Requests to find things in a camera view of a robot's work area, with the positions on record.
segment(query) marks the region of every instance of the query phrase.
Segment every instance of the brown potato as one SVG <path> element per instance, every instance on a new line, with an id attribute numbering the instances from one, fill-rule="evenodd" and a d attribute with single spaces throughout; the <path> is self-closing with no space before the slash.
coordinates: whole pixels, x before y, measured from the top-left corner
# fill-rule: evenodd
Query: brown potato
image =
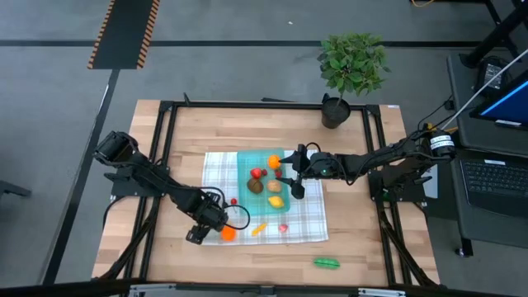
<path id="1" fill-rule="evenodd" d="M 280 181 L 271 180 L 266 185 L 268 191 L 278 193 L 281 191 L 282 186 Z"/>

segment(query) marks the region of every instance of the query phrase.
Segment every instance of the green pea pod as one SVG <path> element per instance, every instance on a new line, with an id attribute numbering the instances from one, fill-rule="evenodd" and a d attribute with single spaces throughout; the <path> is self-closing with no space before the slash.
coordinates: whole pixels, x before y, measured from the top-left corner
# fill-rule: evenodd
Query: green pea pod
<path id="1" fill-rule="evenodd" d="M 313 264 L 315 264 L 315 266 L 317 267 L 327 268 L 327 269 L 337 269 L 341 266 L 341 264 L 339 264 L 339 261 L 336 259 L 322 258 L 322 257 L 315 258 L 313 260 Z"/>

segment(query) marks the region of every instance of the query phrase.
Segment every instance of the chair leg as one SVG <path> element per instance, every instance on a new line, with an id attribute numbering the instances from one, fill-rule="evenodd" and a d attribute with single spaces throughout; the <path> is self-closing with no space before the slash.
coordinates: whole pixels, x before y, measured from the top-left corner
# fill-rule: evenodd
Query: chair leg
<path id="1" fill-rule="evenodd" d="M 471 240 L 467 238 L 460 238 L 462 241 L 462 247 L 455 249 L 455 253 L 461 257 L 472 257 L 473 256 L 473 245 Z"/>
<path id="2" fill-rule="evenodd" d="M 0 181 L 0 192 L 3 193 L 11 193 L 19 196 L 29 196 L 31 195 L 31 191 L 24 189 L 20 186 L 15 186 L 9 182 L 6 181 Z"/>

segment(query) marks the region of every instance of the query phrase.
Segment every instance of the wooden tabletop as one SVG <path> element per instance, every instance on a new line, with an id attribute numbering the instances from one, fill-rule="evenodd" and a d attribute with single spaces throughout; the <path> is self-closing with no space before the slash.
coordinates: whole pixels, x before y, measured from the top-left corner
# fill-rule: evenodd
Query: wooden tabletop
<path id="1" fill-rule="evenodd" d="M 139 100 L 130 134 L 148 155 L 159 101 Z M 387 143 L 405 137 L 397 106 L 380 106 Z M 160 149 L 164 143 L 168 113 Z M 377 139 L 374 120 L 372 134 Z M 361 113 L 335 130 L 321 125 L 321 112 L 308 110 L 265 110 L 187 108 L 177 111 L 169 166 L 179 182 L 201 186 L 206 152 L 242 149 L 296 149 L 297 144 L 317 142 L 331 153 L 367 152 Z M 366 177 L 354 185 L 323 181 L 329 240 L 321 243 L 256 246 L 198 246 L 185 240 L 193 221 L 177 210 L 168 197 L 162 198 L 148 270 L 151 281 L 277 285 L 387 285 L 380 227 L 375 205 L 370 200 Z M 106 272 L 130 241 L 138 197 L 116 203 L 106 227 L 93 269 L 93 276 Z M 435 259 L 422 212 L 410 203 L 399 203 L 405 243 L 417 263 L 438 281 Z M 143 244 L 138 249 L 133 275 L 139 274 Z M 401 281 L 397 252 L 393 259 Z M 334 257 L 342 264 L 335 271 L 317 268 L 315 257 Z"/>

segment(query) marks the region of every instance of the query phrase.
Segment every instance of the checkered cloth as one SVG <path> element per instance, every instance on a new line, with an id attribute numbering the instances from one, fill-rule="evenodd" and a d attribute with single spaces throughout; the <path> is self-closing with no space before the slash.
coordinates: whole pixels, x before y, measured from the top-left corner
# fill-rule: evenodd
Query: checkered cloth
<path id="1" fill-rule="evenodd" d="M 285 156 L 290 156 L 293 151 L 285 151 Z M 315 153 L 309 150 L 308 156 Z M 291 164 L 285 164 L 283 177 L 297 177 Z M 204 172 L 202 176 L 203 186 L 216 186 L 225 194 L 229 203 L 232 198 L 238 200 L 238 175 L 237 175 L 237 153 L 207 153 L 205 155 Z M 297 200 L 290 194 L 290 210 L 284 214 L 252 215 L 251 223 L 244 229 L 237 231 L 237 237 L 232 242 L 225 242 L 220 234 L 215 231 L 209 232 L 204 239 L 204 245 L 242 245 L 242 244 L 287 244 L 287 243 L 309 243 L 328 240 L 327 218 L 324 211 L 323 185 L 321 181 L 305 180 L 303 186 L 306 189 L 304 198 Z M 227 209 L 229 224 L 243 227 L 248 216 L 238 207 Z M 252 231 L 261 224 L 267 224 L 266 228 L 257 236 L 252 236 Z M 287 224 L 285 233 L 279 232 L 279 226 Z"/>

